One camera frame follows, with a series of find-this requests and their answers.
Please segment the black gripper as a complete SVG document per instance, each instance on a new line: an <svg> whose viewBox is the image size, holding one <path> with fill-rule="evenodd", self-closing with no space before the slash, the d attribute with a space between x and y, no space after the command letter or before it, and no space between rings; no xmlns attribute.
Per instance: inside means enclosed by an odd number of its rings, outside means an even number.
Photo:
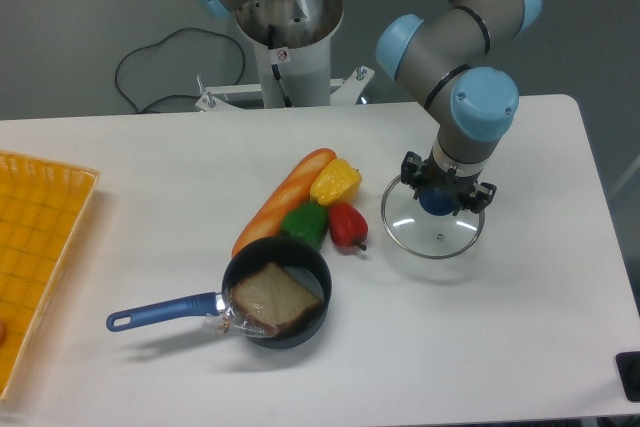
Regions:
<svg viewBox="0 0 640 427"><path fill-rule="evenodd" d="M453 169L442 170L432 156L423 163L415 152L408 151L401 163L400 182L417 192L422 207L461 207L474 214L482 213L492 202L497 186L478 183L479 174L461 177Z"/></svg>

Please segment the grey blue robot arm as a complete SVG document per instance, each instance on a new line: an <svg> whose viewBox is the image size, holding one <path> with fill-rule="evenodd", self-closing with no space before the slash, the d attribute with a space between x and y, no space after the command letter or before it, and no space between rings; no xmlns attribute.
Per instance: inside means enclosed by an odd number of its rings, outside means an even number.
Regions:
<svg viewBox="0 0 640 427"><path fill-rule="evenodd" d="M211 16L233 15L256 49L268 107L320 106L329 101L331 35L342 0L198 0ZM539 16L542 0L449 0L432 22L404 15L379 38L375 57L438 123L427 158L405 156L400 179L431 215L482 212L496 189L479 175L510 128L519 92L505 73L476 60L515 37Z"/></svg>

